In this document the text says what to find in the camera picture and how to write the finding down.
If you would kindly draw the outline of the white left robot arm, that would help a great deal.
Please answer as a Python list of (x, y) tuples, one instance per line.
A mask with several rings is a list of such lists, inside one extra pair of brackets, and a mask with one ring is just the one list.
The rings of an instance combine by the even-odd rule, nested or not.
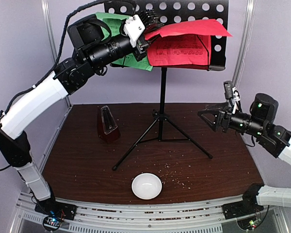
[(0, 113), (0, 151), (48, 216), (56, 217), (60, 205), (31, 156), (25, 128), (50, 106), (84, 86), (93, 75), (104, 75), (108, 64), (128, 54), (142, 60), (148, 48), (145, 33), (151, 25), (139, 13), (124, 20), (115, 36), (104, 35), (110, 28), (94, 14), (66, 26), (64, 33), (74, 46), (73, 56), (56, 63), (43, 81)]

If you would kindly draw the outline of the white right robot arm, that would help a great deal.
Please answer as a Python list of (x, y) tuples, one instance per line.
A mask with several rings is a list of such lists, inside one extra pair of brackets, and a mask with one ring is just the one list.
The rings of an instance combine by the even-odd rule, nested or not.
[[(257, 93), (249, 114), (233, 112), (226, 102), (208, 105), (197, 114), (213, 131), (221, 127), (223, 132), (233, 129), (240, 134), (248, 134), (274, 158), (291, 165), (291, 131), (274, 124), (278, 106), (271, 96)], [(291, 188), (252, 184), (241, 201), (223, 205), (223, 211), (225, 218), (231, 219), (262, 211), (266, 205), (291, 208)]]

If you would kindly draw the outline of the clear plastic metronome cover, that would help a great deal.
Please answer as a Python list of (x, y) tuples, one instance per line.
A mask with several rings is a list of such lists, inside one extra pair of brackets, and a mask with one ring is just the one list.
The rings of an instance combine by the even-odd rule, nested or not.
[(110, 134), (118, 128), (118, 125), (107, 105), (101, 107), (101, 119), (105, 134)]

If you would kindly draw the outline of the black music stand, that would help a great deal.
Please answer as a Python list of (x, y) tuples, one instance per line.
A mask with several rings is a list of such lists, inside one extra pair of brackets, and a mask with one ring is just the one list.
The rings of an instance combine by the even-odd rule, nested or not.
[[(227, 28), (228, 22), (228, 0), (137, 0), (136, 12), (145, 10), (147, 5), (152, 5), (152, 9), (159, 17), (166, 16), (165, 25), (174, 23), (174, 18), (179, 17), (180, 21), (188, 20), (189, 18), (202, 19), (209, 17), (214, 19), (222, 19), (223, 26)], [(221, 46), (219, 52), (213, 52), (210, 57), (210, 64), (206, 66), (197, 65), (194, 69), (223, 71), (226, 65), (226, 39), (217, 39), (215, 36), (211, 37), (211, 47), (216, 45)], [(137, 139), (137, 141), (129, 148), (123, 157), (114, 165), (113, 171), (116, 171), (121, 163), (128, 157), (128, 155), (137, 147), (138, 144), (157, 140), (159, 142), (180, 142), (190, 141), (204, 154), (212, 159), (213, 156), (206, 151), (201, 145), (194, 141), (185, 131), (179, 128), (165, 113), (165, 95), (166, 95), (166, 80), (167, 80), (167, 66), (161, 67), (161, 93), (160, 93), (160, 108), (159, 111), (153, 111), (154, 121), (146, 129), (146, 131)], [(176, 130), (178, 130), (184, 138), (180, 139), (163, 139), (163, 125), (168, 122)]]

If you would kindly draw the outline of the red paper sheet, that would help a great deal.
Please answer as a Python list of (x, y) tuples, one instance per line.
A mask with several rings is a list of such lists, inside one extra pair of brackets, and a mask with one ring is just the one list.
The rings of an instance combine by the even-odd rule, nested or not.
[(147, 49), (149, 64), (153, 67), (208, 66), (212, 36), (232, 35), (215, 19), (169, 24), (147, 33), (146, 41), (152, 42)]

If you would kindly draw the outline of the dark red wooden metronome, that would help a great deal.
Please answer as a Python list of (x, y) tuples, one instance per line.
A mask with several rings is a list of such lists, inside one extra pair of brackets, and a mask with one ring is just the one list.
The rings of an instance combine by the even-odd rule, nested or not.
[(117, 141), (121, 136), (119, 127), (107, 105), (97, 109), (97, 134), (107, 144)]

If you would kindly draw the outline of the green paper sheet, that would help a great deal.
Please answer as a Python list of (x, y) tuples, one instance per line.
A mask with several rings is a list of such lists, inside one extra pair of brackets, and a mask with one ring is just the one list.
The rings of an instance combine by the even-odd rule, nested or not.
[[(116, 36), (120, 34), (120, 26), (122, 20), (126, 20), (129, 18), (127, 15), (120, 14), (111, 14), (111, 13), (101, 13), (96, 12), (96, 17), (99, 20), (102, 20), (104, 23), (108, 25), (111, 30), (112, 36)], [(150, 65), (147, 56), (143, 58), (141, 61), (137, 61), (132, 53), (127, 55), (126, 57), (120, 58), (112, 63), (113, 65), (132, 67), (136, 69), (152, 71), (153, 66)]]

